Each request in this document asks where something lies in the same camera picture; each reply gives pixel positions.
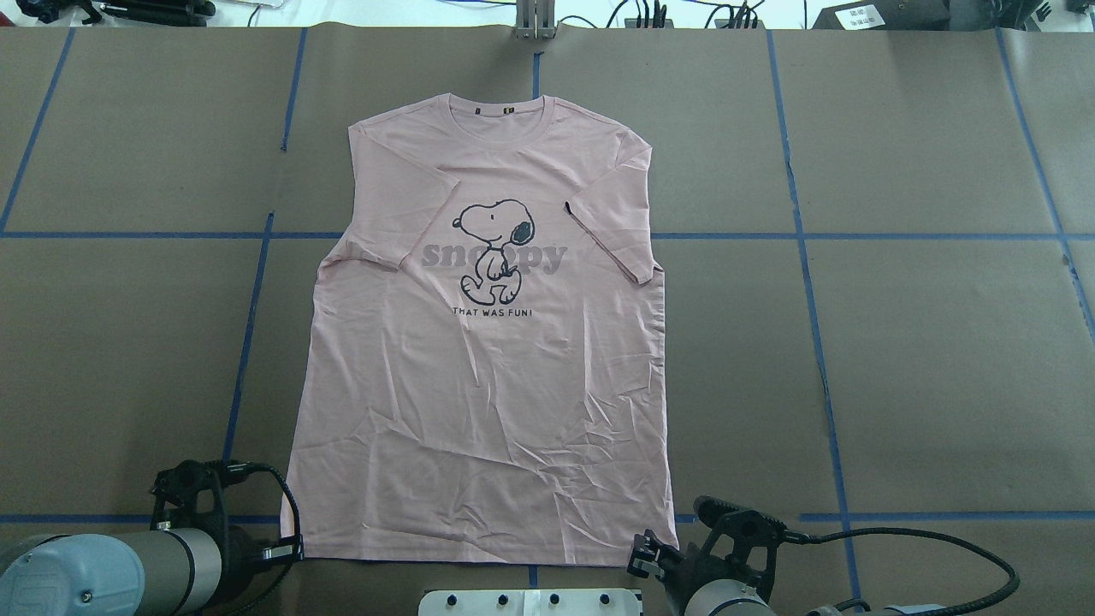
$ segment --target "cartoon dog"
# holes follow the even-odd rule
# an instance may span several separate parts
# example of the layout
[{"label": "cartoon dog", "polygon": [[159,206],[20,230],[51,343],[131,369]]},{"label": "cartoon dog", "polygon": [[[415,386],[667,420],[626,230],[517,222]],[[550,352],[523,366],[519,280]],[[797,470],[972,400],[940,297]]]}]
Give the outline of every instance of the cartoon dog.
[{"label": "cartoon dog", "polygon": [[460,288],[480,305],[495,301],[509,303],[521,290],[521,272],[506,258],[506,244],[525,245],[535,234],[535,224],[525,204],[502,199],[494,205],[470,205],[452,225],[486,242],[486,249],[475,260],[475,277],[464,276]]}]

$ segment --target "sleeve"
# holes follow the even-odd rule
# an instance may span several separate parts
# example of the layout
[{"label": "sleeve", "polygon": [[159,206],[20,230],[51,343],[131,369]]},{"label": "sleeve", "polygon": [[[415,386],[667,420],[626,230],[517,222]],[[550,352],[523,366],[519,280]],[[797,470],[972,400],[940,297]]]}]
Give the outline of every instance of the sleeve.
[{"label": "sleeve", "polygon": [[637,136],[616,165],[566,199],[566,211],[609,253],[632,281],[654,277],[650,204],[646,190],[650,146]]},{"label": "sleeve", "polygon": [[349,127],[354,217],[325,263],[373,260],[397,269],[459,179]]}]

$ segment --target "sticker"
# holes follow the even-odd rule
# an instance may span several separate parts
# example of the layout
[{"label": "sticker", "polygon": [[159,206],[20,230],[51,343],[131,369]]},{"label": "sticker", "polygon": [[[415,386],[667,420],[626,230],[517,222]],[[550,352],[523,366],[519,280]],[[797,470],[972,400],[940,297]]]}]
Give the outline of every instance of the sticker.
[{"label": "sticker", "polygon": [[856,7],[854,9],[844,9],[843,11],[837,11],[833,14],[837,15],[838,20],[840,20],[840,25],[844,26],[844,30],[866,30],[868,27],[875,27],[876,25],[886,25],[886,22],[883,21],[881,14],[874,4]]}]

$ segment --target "snoopy's ear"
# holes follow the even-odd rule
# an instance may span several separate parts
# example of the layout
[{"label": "snoopy's ear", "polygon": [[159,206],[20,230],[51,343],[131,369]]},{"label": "snoopy's ear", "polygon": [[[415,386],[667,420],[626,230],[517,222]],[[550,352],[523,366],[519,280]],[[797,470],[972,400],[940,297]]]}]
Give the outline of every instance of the snoopy's ear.
[{"label": "snoopy's ear", "polygon": [[532,222],[525,220],[514,226],[514,232],[509,233],[509,241],[516,245],[525,245],[532,239]]}]

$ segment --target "pink t-shirt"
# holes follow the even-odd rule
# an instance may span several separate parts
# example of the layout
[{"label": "pink t-shirt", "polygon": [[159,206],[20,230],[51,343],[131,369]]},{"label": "pink t-shirt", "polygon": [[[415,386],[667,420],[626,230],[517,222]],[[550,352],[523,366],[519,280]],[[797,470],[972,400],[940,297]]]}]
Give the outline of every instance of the pink t-shirt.
[{"label": "pink t-shirt", "polygon": [[622,567],[635,533],[676,542],[650,146],[553,96],[452,94],[349,142],[289,463],[308,556]]}]

